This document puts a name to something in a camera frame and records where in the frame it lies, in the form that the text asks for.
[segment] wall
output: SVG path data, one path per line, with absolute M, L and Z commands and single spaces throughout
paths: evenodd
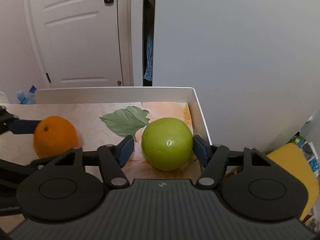
M 11 102 L 32 85 L 46 88 L 33 52 L 23 0 L 0 0 L 0 91 Z
M 196 89 L 214 143 L 268 152 L 320 107 L 320 0 L 156 0 L 154 86 Z

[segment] metal screw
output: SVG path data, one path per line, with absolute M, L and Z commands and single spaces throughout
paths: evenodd
M 198 182 L 203 186 L 211 186 L 214 184 L 214 179 L 208 178 L 208 177 L 203 177 L 203 178 L 199 179 Z
M 126 183 L 127 183 L 127 180 L 124 179 L 124 178 L 120 178 L 120 177 L 118 177 L 118 178 L 113 178 L 113 179 L 111 180 L 111 184 L 114 185 L 114 186 L 123 186 L 123 185 L 125 185 Z

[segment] artificial leaf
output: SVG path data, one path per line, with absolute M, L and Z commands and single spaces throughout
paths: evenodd
M 105 114 L 100 119 L 117 135 L 134 136 L 140 128 L 148 125 L 149 119 L 146 118 L 146 115 L 149 112 L 136 106 L 127 108 L 116 110 L 111 114 Z
M 146 118 L 147 114 L 149 114 L 149 111 L 142 110 L 137 106 L 127 106 L 125 109 L 129 111 L 131 114 L 133 114 L 134 117 L 139 119 L 141 122 L 145 123 L 146 125 L 149 124 L 150 119 Z

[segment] white door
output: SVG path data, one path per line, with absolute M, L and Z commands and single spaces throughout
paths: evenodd
M 28 2 L 36 49 L 53 88 L 123 83 L 117 0 Z

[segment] door frame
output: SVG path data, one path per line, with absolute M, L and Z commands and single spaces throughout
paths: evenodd
M 130 61 L 134 86 L 143 86 L 143 0 L 130 0 Z
M 130 19 L 130 12 L 128 11 L 128 3 L 130 0 L 117 0 L 117 13 L 118 13 L 118 38 L 119 38 L 119 50 L 120 50 L 120 63 L 121 71 L 123 77 L 123 86 L 132 86 L 133 77 L 132 77 L 132 63 L 130 60 L 129 54 L 129 42 L 131 41 L 128 38 L 128 34 L 131 33 L 128 29 L 128 22 Z M 43 57 L 39 50 L 39 44 L 36 39 L 36 32 L 34 30 L 33 18 L 31 14 L 31 4 L 30 0 L 23 0 L 24 12 L 27 20 L 27 26 L 29 35 L 31 38 L 31 44 L 33 51 L 36 55 L 39 69 L 41 71 L 42 77 L 44 78 L 47 88 L 52 88 L 51 84 L 48 81 L 46 76 L 46 69 L 43 64 Z

